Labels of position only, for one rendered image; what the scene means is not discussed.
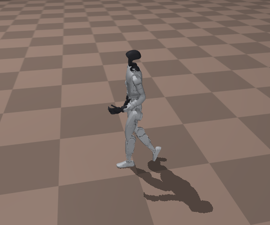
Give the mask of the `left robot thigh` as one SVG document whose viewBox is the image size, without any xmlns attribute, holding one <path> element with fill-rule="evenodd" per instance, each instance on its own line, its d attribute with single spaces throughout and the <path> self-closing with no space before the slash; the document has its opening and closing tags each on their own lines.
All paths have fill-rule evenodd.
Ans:
<svg viewBox="0 0 270 225">
<path fill-rule="evenodd" d="M 136 128 L 136 121 L 141 120 L 143 117 L 143 113 L 140 111 L 140 108 L 136 108 L 135 111 L 132 111 L 127 119 L 126 125 L 125 125 L 125 138 L 127 142 L 130 138 L 134 138 L 136 141 L 136 137 L 133 134 L 135 128 Z"/>
</svg>

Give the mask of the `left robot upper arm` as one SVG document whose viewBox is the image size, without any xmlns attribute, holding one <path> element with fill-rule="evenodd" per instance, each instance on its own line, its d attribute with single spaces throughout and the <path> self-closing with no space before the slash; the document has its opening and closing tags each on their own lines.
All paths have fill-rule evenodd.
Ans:
<svg viewBox="0 0 270 225">
<path fill-rule="evenodd" d="M 140 76 L 138 76 L 138 74 L 133 75 L 132 76 L 132 81 L 133 81 L 133 84 L 136 87 L 137 92 L 139 93 L 137 98 L 138 99 L 140 97 L 146 98 L 146 95 L 145 95 L 145 92 L 144 92 L 144 89 L 143 89 L 143 85 L 142 85 L 142 80 L 141 80 Z"/>
</svg>

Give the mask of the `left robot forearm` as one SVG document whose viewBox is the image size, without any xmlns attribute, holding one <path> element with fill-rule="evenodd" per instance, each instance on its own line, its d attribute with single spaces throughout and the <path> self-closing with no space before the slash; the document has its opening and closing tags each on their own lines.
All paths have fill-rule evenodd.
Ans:
<svg viewBox="0 0 270 225">
<path fill-rule="evenodd" d="M 144 97 L 140 97 L 138 100 L 135 99 L 132 103 L 126 105 L 127 108 L 123 109 L 124 112 L 128 112 L 133 110 L 136 106 L 141 105 L 144 102 L 145 98 Z"/>
</svg>

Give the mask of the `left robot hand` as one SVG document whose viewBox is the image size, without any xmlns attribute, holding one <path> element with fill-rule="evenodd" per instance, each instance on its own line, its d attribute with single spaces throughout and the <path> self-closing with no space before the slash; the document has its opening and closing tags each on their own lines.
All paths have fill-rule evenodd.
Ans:
<svg viewBox="0 0 270 225">
<path fill-rule="evenodd" d="M 124 113 L 123 109 L 127 108 L 127 106 L 122 106 L 122 107 L 116 107 L 114 105 L 111 105 L 111 106 L 114 107 L 114 108 L 109 108 L 108 106 L 108 110 L 111 114 L 118 114 L 120 112 Z"/>
</svg>

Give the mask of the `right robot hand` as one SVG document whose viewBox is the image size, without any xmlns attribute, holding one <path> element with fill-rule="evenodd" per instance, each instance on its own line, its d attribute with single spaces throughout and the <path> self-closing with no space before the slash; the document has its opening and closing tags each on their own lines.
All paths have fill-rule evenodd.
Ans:
<svg viewBox="0 0 270 225">
<path fill-rule="evenodd" d="M 127 95 L 127 96 L 126 96 L 126 101 L 125 101 L 125 103 L 124 103 L 124 106 L 125 106 L 125 105 L 128 105 L 128 103 L 130 102 L 131 99 L 128 99 L 128 98 L 129 98 L 129 97 L 128 97 L 128 95 Z"/>
</svg>

